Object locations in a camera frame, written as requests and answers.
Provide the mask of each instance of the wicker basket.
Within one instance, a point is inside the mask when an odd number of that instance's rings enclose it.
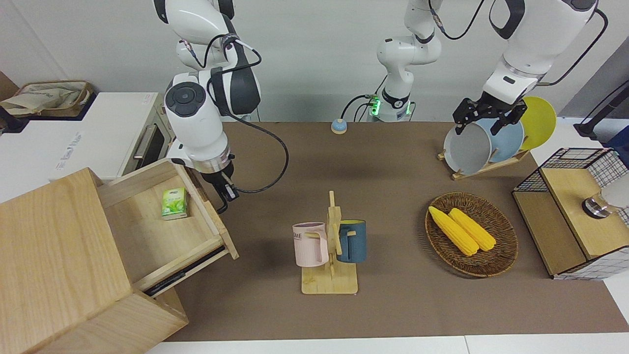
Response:
[[[459,208],[478,222],[496,239],[490,251],[479,250],[466,256],[439,229],[429,212],[426,212],[426,235],[432,248],[452,268],[473,277],[486,278],[508,271],[518,257],[518,238],[513,226],[504,214],[487,200],[470,193],[453,192],[444,194],[430,204],[446,214]]]

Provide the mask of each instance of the corn cob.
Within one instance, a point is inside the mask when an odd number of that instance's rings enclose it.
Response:
[[[452,220],[446,213],[435,207],[428,207],[430,215],[437,226],[448,236],[450,241],[458,247],[466,256],[472,256],[478,252],[478,244],[471,238],[461,226]]]
[[[478,246],[483,251],[489,251],[496,245],[496,239],[490,235],[487,230],[483,229],[474,219],[467,216],[461,210],[457,208],[453,208],[448,214],[452,220],[456,221],[456,223],[463,228],[463,230],[467,231],[469,236],[471,236]]]

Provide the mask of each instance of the plate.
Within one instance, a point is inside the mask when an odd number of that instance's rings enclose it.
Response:
[[[448,265],[477,278],[493,277],[511,269],[518,257],[518,237],[509,220],[492,203],[458,191],[434,199],[430,206],[446,214],[457,207],[496,239],[493,249],[486,252],[479,250],[473,256],[466,256],[441,231],[430,212],[426,211],[425,227],[430,245]]]
[[[543,98],[524,97],[524,102],[528,108],[520,118],[526,135],[522,150],[530,150],[550,139],[557,125],[557,114],[552,105]]]
[[[489,159],[490,163],[499,163],[508,160],[517,154],[524,141],[524,126],[521,122],[509,124],[503,127],[498,134],[491,135],[491,127],[496,123],[496,119],[481,119],[476,122],[489,135],[491,139],[491,148],[498,149],[496,153]]]
[[[445,162],[452,171],[461,174],[474,174],[489,161],[491,140],[487,132],[478,124],[465,127],[461,135],[450,129],[443,143]]]

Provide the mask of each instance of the brown tabletop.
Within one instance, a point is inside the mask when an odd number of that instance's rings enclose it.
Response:
[[[356,123],[344,135],[329,123],[261,126],[286,142],[289,169],[276,186],[242,195],[221,216],[240,259],[224,257],[176,287],[190,324],[169,340],[629,331],[603,282],[549,279],[511,196],[536,168],[530,156],[452,181],[435,158],[451,123]],[[284,159],[276,141],[239,123],[225,131],[240,188],[275,178]],[[357,295],[300,290],[291,226],[325,221],[328,190],[344,219],[367,221],[369,255],[358,265]],[[510,271],[458,277],[424,249],[428,204],[450,191],[484,197],[509,218],[520,242]]]

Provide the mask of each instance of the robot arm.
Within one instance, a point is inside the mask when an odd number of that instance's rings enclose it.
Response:
[[[245,48],[253,49],[240,41],[229,16],[208,0],[154,1],[158,16],[181,37],[178,54],[185,64],[190,58],[198,59],[193,46],[201,46],[204,55],[206,49],[212,53],[205,66],[198,65],[197,60],[190,62],[189,66],[203,70],[175,76],[164,103],[177,136],[167,157],[196,169],[214,186],[223,200],[220,213],[227,209],[227,202],[238,197],[229,182],[234,155],[221,116],[248,114],[260,103],[260,86],[251,70],[256,63],[249,64],[245,55]],[[224,0],[214,0],[217,2],[225,4]]]
[[[503,27],[489,21],[500,37],[508,40],[496,69],[483,86],[481,98],[464,99],[453,113],[457,133],[481,118],[498,118],[492,134],[516,124],[529,93],[550,70],[553,62],[574,41],[592,18],[598,0],[504,0],[509,18]]]
[[[439,8],[441,2],[434,0],[433,7]],[[441,55],[428,0],[409,0],[404,24],[413,35],[387,38],[378,46],[378,60],[387,69],[387,79],[373,115],[383,122],[397,122],[407,114],[415,80],[407,67],[435,62]]]

